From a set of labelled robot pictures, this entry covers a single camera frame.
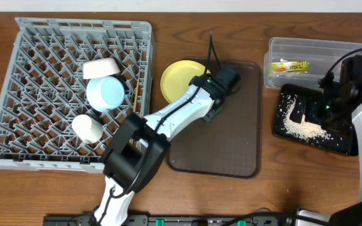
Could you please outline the rice and shell waste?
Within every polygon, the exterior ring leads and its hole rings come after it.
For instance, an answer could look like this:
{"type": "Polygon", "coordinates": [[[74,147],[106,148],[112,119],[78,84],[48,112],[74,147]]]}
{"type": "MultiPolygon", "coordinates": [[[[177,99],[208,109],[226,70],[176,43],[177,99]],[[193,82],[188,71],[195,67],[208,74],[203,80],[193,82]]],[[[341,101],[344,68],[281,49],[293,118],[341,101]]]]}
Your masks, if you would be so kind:
{"type": "Polygon", "coordinates": [[[282,94],[280,97],[282,99],[278,105],[279,109],[276,114],[276,119],[279,123],[275,126],[277,132],[306,143],[315,142],[316,144],[320,144],[324,141],[336,140],[332,134],[321,129],[320,125],[306,122],[305,114],[298,122],[291,120],[290,116],[294,112],[297,95],[282,94]]]}

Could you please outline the green snack wrapper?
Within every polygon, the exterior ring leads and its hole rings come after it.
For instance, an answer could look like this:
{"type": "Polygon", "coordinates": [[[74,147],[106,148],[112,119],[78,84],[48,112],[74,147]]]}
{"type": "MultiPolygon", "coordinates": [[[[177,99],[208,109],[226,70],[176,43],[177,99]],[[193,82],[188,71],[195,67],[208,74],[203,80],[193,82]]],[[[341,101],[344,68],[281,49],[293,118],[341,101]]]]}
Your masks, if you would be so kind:
{"type": "Polygon", "coordinates": [[[307,72],[309,62],[273,62],[272,69],[276,72],[307,72]]]}

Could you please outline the yellow round plate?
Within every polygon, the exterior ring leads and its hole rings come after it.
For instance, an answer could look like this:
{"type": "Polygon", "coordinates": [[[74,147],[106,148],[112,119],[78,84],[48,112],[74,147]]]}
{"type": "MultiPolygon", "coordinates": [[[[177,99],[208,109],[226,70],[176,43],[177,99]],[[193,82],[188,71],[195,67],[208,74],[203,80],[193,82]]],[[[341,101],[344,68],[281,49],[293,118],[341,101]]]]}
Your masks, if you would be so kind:
{"type": "Polygon", "coordinates": [[[160,88],[168,103],[186,93],[194,76],[204,73],[205,66],[192,60],[180,60],[169,65],[162,74],[160,88]]]}

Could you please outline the wooden chopstick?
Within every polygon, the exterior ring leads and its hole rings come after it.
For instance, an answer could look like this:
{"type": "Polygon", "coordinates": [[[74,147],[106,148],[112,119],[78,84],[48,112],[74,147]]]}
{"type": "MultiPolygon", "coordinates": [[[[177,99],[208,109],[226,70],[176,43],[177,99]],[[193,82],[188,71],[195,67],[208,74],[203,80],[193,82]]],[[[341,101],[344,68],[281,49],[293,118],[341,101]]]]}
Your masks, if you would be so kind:
{"type": "Polygon", "coordinates": [[[138,94],[139,94],[140,78],[137,79],[136,90],[134,94],[133,112],[136,113],[138,105],[138,94]]]}

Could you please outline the light blue bowl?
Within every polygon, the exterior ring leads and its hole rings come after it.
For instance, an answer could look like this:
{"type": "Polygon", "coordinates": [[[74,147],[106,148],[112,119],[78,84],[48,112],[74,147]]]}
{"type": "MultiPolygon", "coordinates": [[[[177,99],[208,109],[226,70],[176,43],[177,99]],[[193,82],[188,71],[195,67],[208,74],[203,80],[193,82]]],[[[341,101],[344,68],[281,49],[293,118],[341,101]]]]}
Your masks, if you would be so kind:
{"type": "Polygon", "coordinates": [[[123,103],[125,89],[115,77],[93,78],[87,84],[86,97],[93,109],[106,112],[123,103]]]}

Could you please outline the pink small bowl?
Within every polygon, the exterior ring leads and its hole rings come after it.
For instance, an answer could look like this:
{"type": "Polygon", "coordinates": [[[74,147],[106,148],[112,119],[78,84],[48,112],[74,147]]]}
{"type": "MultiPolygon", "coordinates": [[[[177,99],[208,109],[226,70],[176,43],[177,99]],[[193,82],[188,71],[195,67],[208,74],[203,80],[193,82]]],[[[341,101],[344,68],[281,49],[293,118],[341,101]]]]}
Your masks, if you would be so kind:
{"type": "Polygon", "coordinates": [[[101,78],[115,75],[120,69],[113,58],[103,58],[85,62],[82,66],[83,79],[101,78]]]}

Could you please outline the white cup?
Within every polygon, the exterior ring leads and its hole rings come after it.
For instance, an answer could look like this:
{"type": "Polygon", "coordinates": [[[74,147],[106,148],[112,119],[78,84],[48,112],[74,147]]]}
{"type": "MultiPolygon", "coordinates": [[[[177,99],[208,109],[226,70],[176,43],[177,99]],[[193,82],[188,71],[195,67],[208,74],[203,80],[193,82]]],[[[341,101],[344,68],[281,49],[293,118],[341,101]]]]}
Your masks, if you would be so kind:
{"type": "Polygon", "coordinates": [[[103,134],[102,125],[88,115],[81,114],[72,121],[72,129],[80,140],[86,144],[93,144],[100,140],[103,134]]]}

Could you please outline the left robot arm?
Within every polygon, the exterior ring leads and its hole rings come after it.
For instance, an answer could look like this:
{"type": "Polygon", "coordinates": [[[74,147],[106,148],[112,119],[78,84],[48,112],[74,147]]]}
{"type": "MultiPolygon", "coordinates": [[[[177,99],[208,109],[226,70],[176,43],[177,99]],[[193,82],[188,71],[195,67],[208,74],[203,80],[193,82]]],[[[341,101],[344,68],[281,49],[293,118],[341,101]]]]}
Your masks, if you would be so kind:
{"type": "Polygon", "coordinates": [[[106,187],[91,225],[122,225],[135,193],[155,176],[170,141],[195,120],[213,119],[240,81],[238,71],[224,65],[215,75],[195,76],[186,93],[145,117],[126,116],[101,156],[106,187]]]}

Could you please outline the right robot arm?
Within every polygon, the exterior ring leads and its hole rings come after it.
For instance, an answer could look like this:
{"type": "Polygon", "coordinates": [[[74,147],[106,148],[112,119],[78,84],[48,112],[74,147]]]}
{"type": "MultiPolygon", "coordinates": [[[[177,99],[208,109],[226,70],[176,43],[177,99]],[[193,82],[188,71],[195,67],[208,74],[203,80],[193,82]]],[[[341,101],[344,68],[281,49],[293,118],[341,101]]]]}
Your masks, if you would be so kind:
{"type": "Polygon", "coordinates": [[[319,80],[319,90],[288,85],[297,95],[299,111],[294,118],[307,115],[310,122],[320,124],[330,133],[356,136],[359,156],[358,202],[331,216],[301,212],[292,219],[295,225],[362,225],[362,55],[349,53],[338,60],[341,64],[339,81],[328,71],[319,80]]]}

